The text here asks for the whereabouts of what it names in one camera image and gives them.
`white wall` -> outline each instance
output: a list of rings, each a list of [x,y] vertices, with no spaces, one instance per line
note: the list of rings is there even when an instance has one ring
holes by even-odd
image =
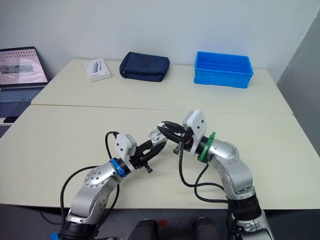
[[[278,81],[319,0],[0,0],[0,49],[35,46],[55,76],[72,58],[129,51],[193,65],[197,51],[247,55]]]

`laptop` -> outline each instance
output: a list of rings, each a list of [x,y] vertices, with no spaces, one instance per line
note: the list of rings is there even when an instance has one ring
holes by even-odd
[[[0,49],[0,118],[20,116],[47,84],[34,46]]]

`blue plastic crate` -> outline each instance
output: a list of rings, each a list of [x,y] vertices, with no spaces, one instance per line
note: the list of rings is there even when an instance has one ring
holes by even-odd
[[[235,88],[248,87],[254,74],[249,57],[198,51],[195,59],[196,84],[212,84]]]

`laptop screen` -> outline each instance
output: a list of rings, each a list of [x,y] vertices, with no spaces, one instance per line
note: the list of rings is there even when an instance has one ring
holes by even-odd
[[[35,47],[0,50],[0,87],[44,86],[48,83]]]

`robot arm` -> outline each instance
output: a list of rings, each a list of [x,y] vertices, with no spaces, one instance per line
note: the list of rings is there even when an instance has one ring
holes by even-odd
[[[60,240],[90,240],[97,232],[111,192],[128,174],[145,167],[148,161],[166,145],[167,139],[155,129],[152,139],[137,146],[130,134],[116,135],[116,151],[120,158],[112,158],[93,168],[85,177],[80,191],[74,196],[66,221],[59,232]]]
[[[235,240],[273,240],[265,212],[261,210],[253,186],[253,176],[241,161],[237,148],[215,139],[215,133],[205,136],[207,122],[201,110],[189,113],[181,125],[164,121],[158,129],[168,139],[178,143],[174,152],[186,150],[198,155],[198,160],[209,163],[217,171],[233,214],[231,227]]]

